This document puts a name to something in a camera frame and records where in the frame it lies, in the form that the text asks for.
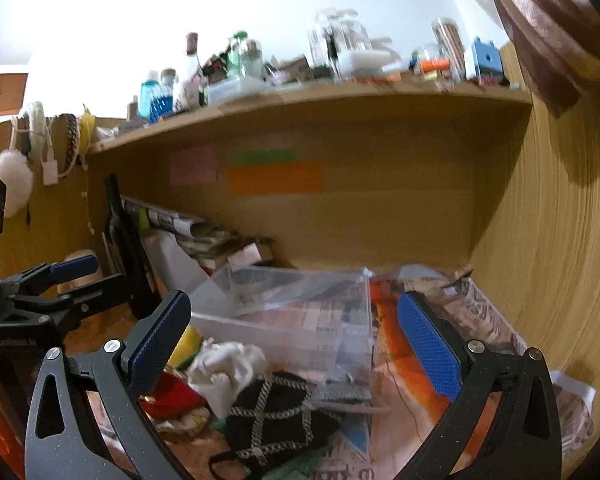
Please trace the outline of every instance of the black bag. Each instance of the black bag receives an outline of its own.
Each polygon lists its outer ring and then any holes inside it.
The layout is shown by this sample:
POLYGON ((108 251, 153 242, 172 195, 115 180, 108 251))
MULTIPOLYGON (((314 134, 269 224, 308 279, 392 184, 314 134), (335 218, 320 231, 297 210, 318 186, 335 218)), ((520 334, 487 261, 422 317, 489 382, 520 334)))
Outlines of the black bag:
POLYGON ((209 459, 214 478, 222 480, 213 469, 218 462, 238 459, 250 469, 249 480, 256 480, 308 449, 326 446, 342 418, 307 406, 314 388, 289 372, 268 373, 247 386, 226 418, 231 451, 209 459))

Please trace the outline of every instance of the wooden shelf edge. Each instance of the wooden shelf edge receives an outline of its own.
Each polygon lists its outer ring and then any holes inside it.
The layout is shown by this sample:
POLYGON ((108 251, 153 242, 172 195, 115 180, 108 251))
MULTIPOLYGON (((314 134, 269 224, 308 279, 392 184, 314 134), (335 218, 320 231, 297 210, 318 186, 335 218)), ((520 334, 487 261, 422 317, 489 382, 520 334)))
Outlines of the wooden shelf edge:
POLYGON ((470 83, 437 85, 435 82, 396 82, 390 84, 330 84, 316 82, 287 91, 270 92, 247 98, 210 105, 192 113, 183 114, 163 123, 154 124, 125 134, 115 140, 98 142, 91 146, 89 153, 97 154, 126 146, 140 140, 159 136, 195 124, 209 123, 227 116, 247 114, 264 108, 301 105, 334 100, 347 100, 379 96, 431 96, 432 98, 458 96, 484 100, 480 104, 492 103, 497 106, 532 105, 531 93, 525 89, 511 90, 500 87, 481 87, 470 83))

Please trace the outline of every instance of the blue bottle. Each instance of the blue bottle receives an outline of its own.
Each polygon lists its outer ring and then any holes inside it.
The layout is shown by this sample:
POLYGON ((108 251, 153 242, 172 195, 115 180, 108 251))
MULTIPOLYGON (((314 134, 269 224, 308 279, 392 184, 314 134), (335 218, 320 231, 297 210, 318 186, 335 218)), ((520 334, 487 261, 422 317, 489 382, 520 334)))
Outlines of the blue bottle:
POLYGON ((143 119, 148 119, 151 113, 151 99, 154 95, 154 89, 159 85, 158 71, 149 70, 146 81, 140 85, 140 101, 138 103, 138 115, 143 119))
POLYGON ((176 71, 165 68, 160 73, 160 84, 153 87, 151 105, 149 106, 149 124, 155 124, 164 114, 173 112, 173 85, 176 71))

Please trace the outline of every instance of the fluffy white ball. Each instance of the fluffy white ball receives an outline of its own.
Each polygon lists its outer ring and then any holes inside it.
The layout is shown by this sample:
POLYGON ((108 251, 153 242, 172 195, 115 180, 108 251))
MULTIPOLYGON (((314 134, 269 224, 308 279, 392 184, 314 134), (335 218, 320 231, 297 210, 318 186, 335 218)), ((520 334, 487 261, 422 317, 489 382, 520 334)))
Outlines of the fluffy white ball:
POLYGON ((15 150, 0 154, 0 180, 7 187, 4 217, 10 218, 27 205, 33 190, 33 172, 27 157, 15 150))

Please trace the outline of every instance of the clear plastic box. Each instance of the clear plastic box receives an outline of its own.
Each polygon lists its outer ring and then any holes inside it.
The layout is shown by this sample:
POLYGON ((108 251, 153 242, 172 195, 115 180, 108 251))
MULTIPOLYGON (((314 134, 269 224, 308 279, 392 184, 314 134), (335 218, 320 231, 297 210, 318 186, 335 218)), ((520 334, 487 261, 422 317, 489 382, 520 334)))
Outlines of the clear plastic box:
MULTIPOLYGON (((370 390, 374 338, 364 273, 224 266, 190 299, 191 323, 203 337, 257 345, 272 370, 318 383, 318 393, 343 373, 370 390)), ((346 411, 370 411, 352 404, 346 411)))

